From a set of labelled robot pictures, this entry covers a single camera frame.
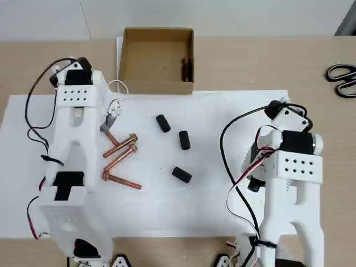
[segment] copper screw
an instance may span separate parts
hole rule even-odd
[[[105,132],[105,135],[107,136],[107,138],[109,138],[109,140],[112,142],[112,144],[114,146],[119,146],[120,143],[116,140],[116,138],[114,137],[114,135],[112,135],[109,130]]]
[[[126,158],[129,154],[132,152],[136,152],[137,147],[134,144],[131,144],[128,150],[126,150],[124,153],[120,154],[116,159],[111,161],[105,168],[104,172],[108,172],[111,168],[113,168],[116,164],[118,164],[120,161],[122,161],[124,158]]]
[[[190,82],[191,81],[191,61],[190,58],[184,57],[182,59],[182,81]]]
[[[139,184],[136,184],[134,182],[130,182],[130,181],[127,181],[123,178],[120,178],[120,177],[117,177],[117,176],[114,176],[114,175],[111,175],[107,172],[103,172],[102,173],[102,179],[104,181],[107,181],[107,180],[110,180],[110,181],[113,181],[113,182],[118,182],[119,184],[121,185],[127,185],[127,186],[130,186],[130,187],[133,187],[135,189],[139,189],[141,190],[142,186],[139,185]]]
[[[115,153],[117,150],[122,149],[123,147],[127,146],[129,143],[136,142],[138,140],[136,134],[130,134],[130,137],[126,139],[124,142],[120,143],[118,146],[113,147],[112,149],[106,151],[102,156],[109,157],[111,154]]]

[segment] scissors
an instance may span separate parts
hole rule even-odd
[[[341,75],[337,76],[332,76],[331,72],[337,69],[344,69],[347,70],[347,73],[343,73]],[[356,97],[356,92],[355,93],[346,93],[343,91],[344,88],[351,87],[353,85],[356,85],[356,65],[353,64],[336,64],[331,66],[330,68],[327,69],[325,73],[325,78],[329,82],[339,82],[339,81],[344,81],[343,83],[340,83],[335,87],[335,93],[343,98],[355,98]]]

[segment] white foam board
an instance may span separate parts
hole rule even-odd
[[[114,236],[225,236],[246,227],[225,208],[230,180],[225,172],[219,149],[224,126],[235,116],[271,100],[286,96],[286,91],[194,92],[191,96],[130,96],[122,103],[122,114],[111,132],[124,140],[130,133],[139,137],[138,152],[112,170],[112,174],[138,182],[142,190],[114,182],[100,181],[95,201],[102,207],[103,223]],[[28,238],[26,206],[38,194],[38,183],[44,175],[45,162],[40,158],[44,148],[26,137],[23,118],[26,96],[11,96],[0,129],[0,237]],[[30,120],[45,125],[52,112],[53,96],[33,96]],[[155,120],[164,114],[171,131],[163,133]],[[230,127],[225,135],[225,152],[231,172],[240,168],[260,125],[269,123],[263,112],[251,115]],[[178,133],[187,130],[191,149],[180,149]],[[43,134],[51,140],[53,127]],[[102,152],[111,148],[100,136]],[[85,160],[74,149],[66,170],[81,170]],[[98,164],[105,166],[109,159]],[[189,184],[171,175],[175,166],[192,174]],[[263,218],[264,189],[256,194],[241,188],[250,201],[259,223]],[[232,209],[250,218],[236,193],[230,198]],[[47,223],[37,209],[31,216],[38,232],[48,231]],[[293,233],[291,227],[285,233]]]

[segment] cardboard box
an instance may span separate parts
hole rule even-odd
[[[184,57],[192,61],[194,31],[191,28],[125,29],[118,78],[130,93],[191,94],[193,82],[182,81]]]

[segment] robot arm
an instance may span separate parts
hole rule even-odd
[[[307,267],[323,267],[324,234],[320,226],[323,159],[319,156],[323,140],[319,135],[308,133],[311,122],[303,111],[274,105],[271,103],[271,108],[265,110],[271,118],[272,130],[258,136],[243,165],[246,169],[256,160],[258,147],[275,150],[248,177],[251,191],[258,192],[261,186],[266,187],[265,212],[260,227],[262,244],[255,244],[258,263],[261,267],[289,266],[288,261],[276,260],[274,246],[263,243],[277,244],[283,228],[292,224],[303,242]],[[297,187],[295,204],[288,201],[288,186]],[[242,243],[240,250],[244,262],[251,246]]]
[[[85,58],[62,69],[56,67],[55,71],[50,81],[57,90],[56,124],[48,158],[56,161],[46,164],[39,208],[48,221],[52,238],[67,256],[90,262],[91,266],[108,266],[113,241],[101,222],[100,207],[91,196],[101,179],[100,126],[105,115],[110,115],[110,128],[118,115],[117,106],[111,105],[111,91],[102,73],[92,70]],[[66,162],[72,146],[81,146],[86,169],[60,169],[58,162]]]

